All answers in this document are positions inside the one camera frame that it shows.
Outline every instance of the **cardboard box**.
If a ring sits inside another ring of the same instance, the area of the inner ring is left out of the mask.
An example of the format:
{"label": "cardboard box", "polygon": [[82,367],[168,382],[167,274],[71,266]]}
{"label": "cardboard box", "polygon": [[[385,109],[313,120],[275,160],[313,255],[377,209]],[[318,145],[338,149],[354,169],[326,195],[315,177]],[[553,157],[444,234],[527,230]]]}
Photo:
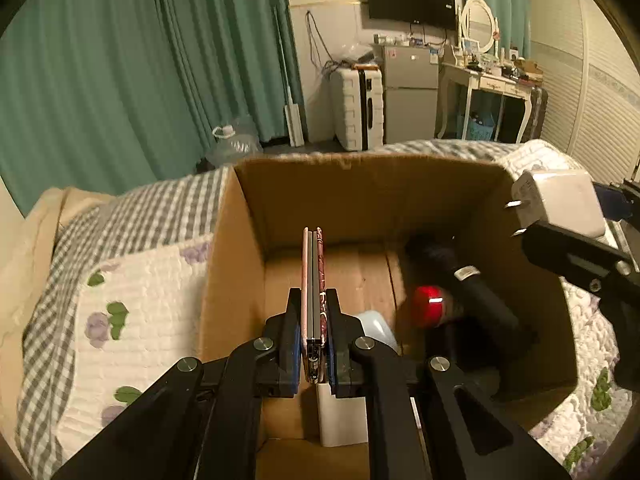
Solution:
{"label": "cardboard box", "polygon": [[525,74],[527,74],[530,80],[542,82],[544,74],[538,67],[538,64],[532,59],[517,59],[515,61],[515,65],[519,69],[524,70]]}
{"label": "cardboard box", "polygon": [[[539,342],[500,371],[497,397],[517,423],[532,428],[573,391],[577,373],[559,279],[532,266],[511,237],[520,227],[516,213],[504,209],[512,183],[495,164],[428,155],[355,153],[239,164],[220,197],[200,358],[229,355],[259,336],[268,317],[284,312],[289,288],[300,286],[305,226],[322,228],[326,286],[337,289],[342,311],[381,312],[404,353],[423,357],[407,297],[425,277],[416,276],[401,248],[411,234],[427,231],[455,237],[456,250],[537,332]],[[330,449],[300,440],[319,435],[315,388],[303,377],[294,399],[265,399],[262,423],[268,438],[281,440],[260,450],[257,478],[288,478],[287,471],[300,470],[308,478],[368,478],[366,444]],[[311,471],[306,460],[320,457],[324,469]]]}

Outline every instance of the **dark suitcase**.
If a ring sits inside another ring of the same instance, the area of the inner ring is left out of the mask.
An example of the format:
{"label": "dark suitcase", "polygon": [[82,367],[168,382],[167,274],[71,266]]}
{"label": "dark suitcase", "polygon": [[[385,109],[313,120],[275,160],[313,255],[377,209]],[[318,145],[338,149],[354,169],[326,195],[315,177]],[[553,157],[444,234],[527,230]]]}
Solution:
{"label": "dark suitcase", "polygon": [[[520,142],[539,139],[542,124],[545,121],[546,102],[549,94],[545,88],[534,86],[531,91],[531,115],[522,134]],[[524,101],[515,97],[505,97],[502,124],[500,126],[500,142],[515,142],[524,115]]]}

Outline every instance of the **vanity table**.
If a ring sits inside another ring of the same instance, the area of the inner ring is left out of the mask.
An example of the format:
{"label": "vanity table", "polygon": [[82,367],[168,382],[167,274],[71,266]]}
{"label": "vanity table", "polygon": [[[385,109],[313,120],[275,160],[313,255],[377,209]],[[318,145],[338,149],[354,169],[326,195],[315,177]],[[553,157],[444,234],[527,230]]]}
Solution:
{"label": "vanity table", "polygon": [[[495,58],[498,54],[498,42],[500,31],[498,28],[498,20],[490,7],[484,0],[467,0],[465,7],[460,13],[458,19],[458,47],[457,50],[471,57],[480,56],[494,51]],[[462,126],[462,139],[466,139],[466,130],[469,124],[469,113],[471,108],[471,95],[474,90],[483,90],[494,94],[500,94],[500,111],[498,112],[498,121],[495,129],[495,139],[498,140],[500,134],[500,125],[502,123],[502,115],[504,113],[505,97],[515,97],[524,101],[524,117],[520,124],[516,143],[522,140],[524,130],[529,122],[531,115],[531,93],[533,88],[527,84],[514,81],[500,75],[493,75],[485,72],[476,72],[462,66],[464,62],[460,58],[455,58],[453,54],[445,56],[445,62],[442,63],[440,71],[439,97],[440,108],[442,111],[442,126],[438,133],[438,138],[442,138],[447,130],[447,119],[449,107],[447,103],[447,94],[449,93],[449,85],[453,82],[462,86],[466,86],[466,107],[465,118]]]}
{"label": "vanity table", "polygon": [[438,133],[438,138],[441,139],[444,132],[447,130],[447,115],[448,115],[448,103],[447,103],[447,89],[451,83],[456,83],[462,86],[466,86],[466,107],[465,107],[465,119],[462,126],[462,139],[466,139],[466,128],[469,122],[469,112],[471,107],[471,95],[473,90],[483,90],[485,92],[492,92],[494,94],[500,94],[500,111],[498,112],[498,122],[495,127],[495,139],[498,140],[500,134],[500,124],[502,123],[502,114],[504,112],[504,98],[515,97],[523,99],[524,101],[524,116],[520,129],[518,131],[518,137],[516,143],[520,143],[524,130],[529,122],[531,115],[531,91],[532,87],[518,83],[513,79],[501,77],[497,75],[491,75],[487,73],[479,73],[468,68],[462,68],[450,63],[442,64],[441,81],[440,81],[440,95],[438,101],[440,102],[440,108],[442,113],[442,127]]}

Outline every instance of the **mini fridge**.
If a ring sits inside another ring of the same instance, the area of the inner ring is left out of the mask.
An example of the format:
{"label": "mini fridge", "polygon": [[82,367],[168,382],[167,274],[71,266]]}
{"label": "mini fridge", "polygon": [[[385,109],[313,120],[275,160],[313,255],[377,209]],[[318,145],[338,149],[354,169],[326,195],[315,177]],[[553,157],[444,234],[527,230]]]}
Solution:
{"label": "mini fridge", "polygon": [[418,46],[385,46],[382,52],[385,143],[433,139],[438,55]]}

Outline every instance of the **charger prong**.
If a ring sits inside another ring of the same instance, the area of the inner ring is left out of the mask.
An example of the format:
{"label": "charger prong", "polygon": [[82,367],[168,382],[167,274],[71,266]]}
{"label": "charger prong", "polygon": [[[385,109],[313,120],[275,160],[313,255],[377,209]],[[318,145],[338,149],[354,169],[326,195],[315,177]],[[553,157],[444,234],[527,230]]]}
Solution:
{"label": "charger prong", "polygon": [[507,202],[507,205],[504,206],[504,208],[508,209],[510,207],[522,207],[528,204],[529,200],[511,200],[510,202]]}

